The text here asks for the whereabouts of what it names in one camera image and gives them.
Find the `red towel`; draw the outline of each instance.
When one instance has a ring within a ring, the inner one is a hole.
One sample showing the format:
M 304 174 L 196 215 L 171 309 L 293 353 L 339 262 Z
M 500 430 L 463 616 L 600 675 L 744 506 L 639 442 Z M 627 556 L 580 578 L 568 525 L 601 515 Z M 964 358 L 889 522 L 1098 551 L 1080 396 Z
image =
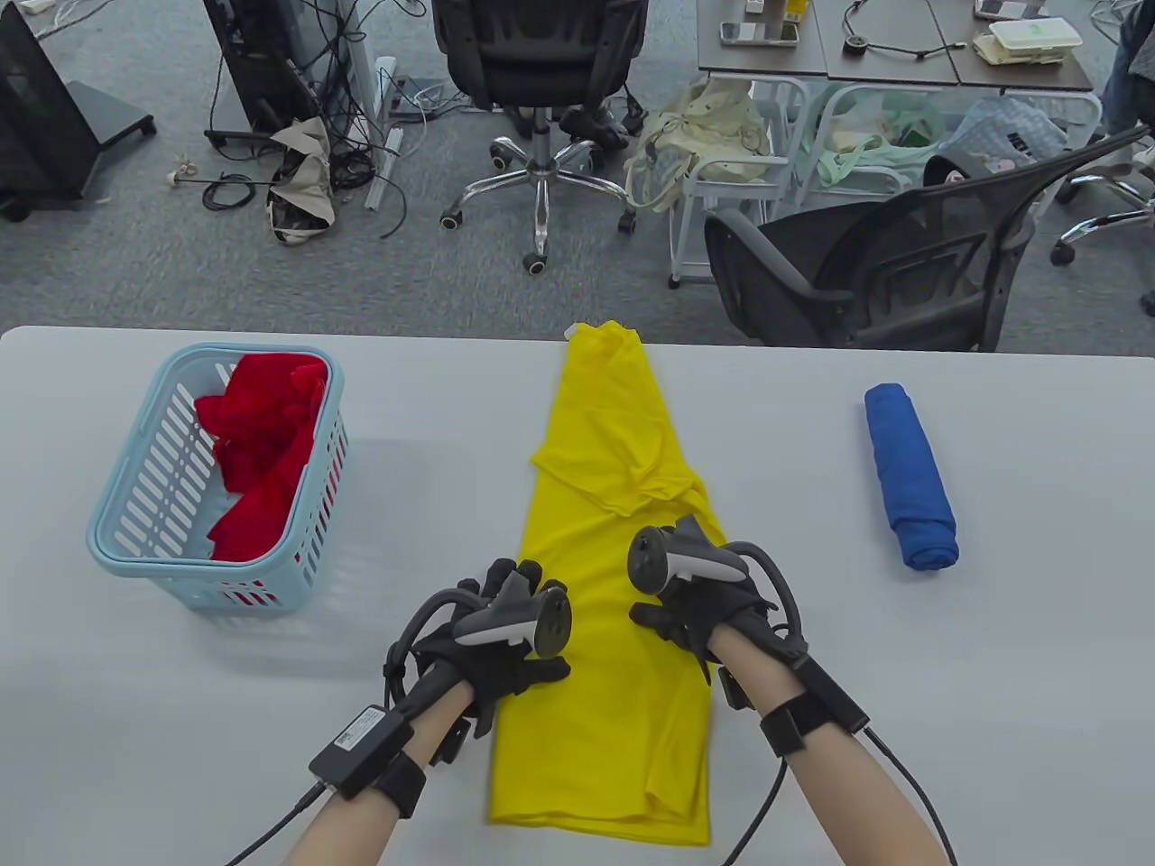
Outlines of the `red towel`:
M 217 438 L 225 490 L 241 494 L 209 532 L 213 559 L 248 562 L 281 540 L 328 375 L 325 361 L 307 354 L 246 354 L 224 395 L 196 401 L 201 426 Z

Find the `white table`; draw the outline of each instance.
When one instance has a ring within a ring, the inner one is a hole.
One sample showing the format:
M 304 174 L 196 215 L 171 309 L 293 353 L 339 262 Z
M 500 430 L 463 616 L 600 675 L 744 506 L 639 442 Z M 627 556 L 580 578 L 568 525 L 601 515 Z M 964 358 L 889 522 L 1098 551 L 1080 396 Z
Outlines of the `white table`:
M 418 603 L 519 547 L 562 344 L 261 337 L 313 343 L 348 375 L 327 589 L 306 615 L 226 629 L 99 570 L 84 527 L 149 379 L 211 336 L 0 341 L 5 866 L 225 861 L 378 699 Z M 961 861 L 1149 863 L 1155 363 L 649 356 L 723 525 L 777 559 L 815 655 L 929 790 Z M 957 515 L 962 559 L 936 577 L 901 565 L 886 525 L 862 410 L 885 380 L 914 396 Z M 489 741 L 470 741 L 386 860 L 716 864 L 774 762 L 720 697 L 710 756 L 709 852 L 487 827 Z M 280 863 L 303 827 L 252 863 Z M 836 863 L 792 782 L 743 863 Z

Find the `blue towel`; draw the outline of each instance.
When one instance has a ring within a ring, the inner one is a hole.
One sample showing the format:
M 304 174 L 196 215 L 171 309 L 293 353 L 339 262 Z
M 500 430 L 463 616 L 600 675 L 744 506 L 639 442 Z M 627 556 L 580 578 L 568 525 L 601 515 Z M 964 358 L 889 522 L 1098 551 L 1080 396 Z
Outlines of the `blue towel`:
M 874 386 L 864 400 L 882 502 L 902 561 L 918 572 L 953 566 L 959 561 L 954 514 L 915 404 L 894 383 Z

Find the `black glove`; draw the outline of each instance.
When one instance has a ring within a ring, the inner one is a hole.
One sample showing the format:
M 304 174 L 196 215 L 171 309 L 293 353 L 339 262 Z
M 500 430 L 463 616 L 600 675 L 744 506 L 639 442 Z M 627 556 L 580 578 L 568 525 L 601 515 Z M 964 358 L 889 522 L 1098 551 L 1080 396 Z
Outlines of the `black glove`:
M 662 604 L 634 604 L 629 609 L 629 619 L 642 628 L 654 629 L 662 640 L 693 652 L 707 682 L 710 681 L 710 671 L 706 663 L 717 662 L 706 649 L 714 629 L 743 611 L 766 617 L 767 611 L 778 610 L 776 604 L 758 593 L 750 577 L 740 583 L 673 580 L 657 597 Z
M 542 581 L 542 567 L 537 562 L 526 560 L 519 566 L 512 559 L 499 559 L 485 575 L 482 597 L 497 597 L 501 584 L 515 569 L 529 581 L 530 591 L 536 592 Z M 464 580 L 457 585 L 470 592 L 478 591 L 475 580 Z M 502 642 L 463 647 L 453 640 L 453 624 L 471 612 L 459 605 L 448 622 L 413 643 L 413 656 L 418 672 L 425 673 L 434 662 L 445 662 L 474 687 L 474 703 L 465 716 L 477 719 L 474 736 L 482 737 L 492 726 L 497 701 L 508 695 L 520 695 L 538 682 L 564 680 L 569 675 L 569 664 L 561 656 L 546 660 L 527 660 L 526 656 L 532 650 L 527 641 L 516 645 Z

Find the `light blue plastic basket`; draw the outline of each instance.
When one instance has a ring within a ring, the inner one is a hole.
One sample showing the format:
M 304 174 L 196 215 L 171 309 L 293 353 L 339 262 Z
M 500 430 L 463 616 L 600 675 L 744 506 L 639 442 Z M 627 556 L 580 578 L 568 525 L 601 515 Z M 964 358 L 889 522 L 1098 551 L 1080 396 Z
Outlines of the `light blue plastic basket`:
M 252 562 L 214 562 L 209 530 L 238 497 L 224 488 L 213 438 L 194 402 L 223 394 L 246 354 L 311 354 L 329 367 L 315 441 L 281 542 Z M 349 446 L 341 421 L 344 374 L 306 346 L 202 343 L 177 352 L 152 380 L 88 529 L 88 548 L 120 577 L 146 577 L 196 610 L 274 615 L 308 600 L 333 525 Z

